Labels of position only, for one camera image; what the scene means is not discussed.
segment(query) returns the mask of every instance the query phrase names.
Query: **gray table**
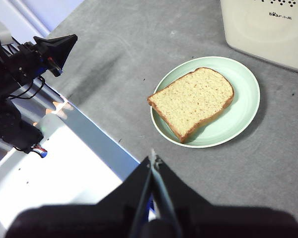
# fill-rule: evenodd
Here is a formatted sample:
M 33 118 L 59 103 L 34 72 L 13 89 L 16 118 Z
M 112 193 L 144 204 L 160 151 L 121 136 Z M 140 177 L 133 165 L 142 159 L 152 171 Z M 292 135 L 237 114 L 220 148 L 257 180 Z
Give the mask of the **gray table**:
M 231 49 L 220 1 L 85 0 L 50 37 L 73 33 L 65 73 L 46 74 L 48 83 L 132 155 L 142 160 L 153 147 L 211 203 L 269 206 L 298 220 L 298 73 Z M 156 131 L 146 99 L 171 69 L 202 56 L 246 65 L 261 103 L 235 139 L 183 148 Z

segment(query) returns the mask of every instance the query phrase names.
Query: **white wall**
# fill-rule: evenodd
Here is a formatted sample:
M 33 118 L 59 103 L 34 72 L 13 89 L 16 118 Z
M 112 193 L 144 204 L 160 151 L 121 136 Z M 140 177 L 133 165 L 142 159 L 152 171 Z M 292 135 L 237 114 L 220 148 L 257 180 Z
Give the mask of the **white wall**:
M 0 21 L 20 43 L 46 37 L 83 0 L 0 0 Z

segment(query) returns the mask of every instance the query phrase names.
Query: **bread maker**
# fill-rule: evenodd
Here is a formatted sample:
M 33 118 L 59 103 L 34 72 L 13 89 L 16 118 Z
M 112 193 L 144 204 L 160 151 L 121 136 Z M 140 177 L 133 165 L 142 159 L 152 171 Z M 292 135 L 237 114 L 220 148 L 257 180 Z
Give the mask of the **bread maker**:
M 298 71 L 298 0 L 221 0 L 234 49 Z

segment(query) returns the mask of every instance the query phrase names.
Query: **green plate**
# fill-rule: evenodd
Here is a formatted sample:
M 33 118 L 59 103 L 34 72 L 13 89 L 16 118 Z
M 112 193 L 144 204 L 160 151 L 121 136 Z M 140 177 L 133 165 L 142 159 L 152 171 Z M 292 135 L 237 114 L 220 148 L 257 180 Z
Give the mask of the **green plate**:
M 253 73 L 243 64 L 224 57 L 202 57 L 179 65 L 162 79 L 154 93 L 199 67 L 212 68 L 221 73 L 233 86 L 235 95 L 231 105 L 218 119 L 201 127 L 185 144 L 180 143 L 167 123 L 151 107 L 151 119 L 155 128 L 167 140 L 184 147 L 205 148 L 233 139 L 247 128 L 259 107 L 260 91 Z

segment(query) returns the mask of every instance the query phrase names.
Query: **bread slice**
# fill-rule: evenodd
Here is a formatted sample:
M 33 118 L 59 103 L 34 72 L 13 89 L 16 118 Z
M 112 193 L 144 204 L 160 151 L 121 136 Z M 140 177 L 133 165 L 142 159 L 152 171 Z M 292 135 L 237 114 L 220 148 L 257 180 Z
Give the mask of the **bread slice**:
M 213 69 L 201 67 L 149 96 L 147 101 L 183 143 L 214 121 L 234 97 L 232 85 Z

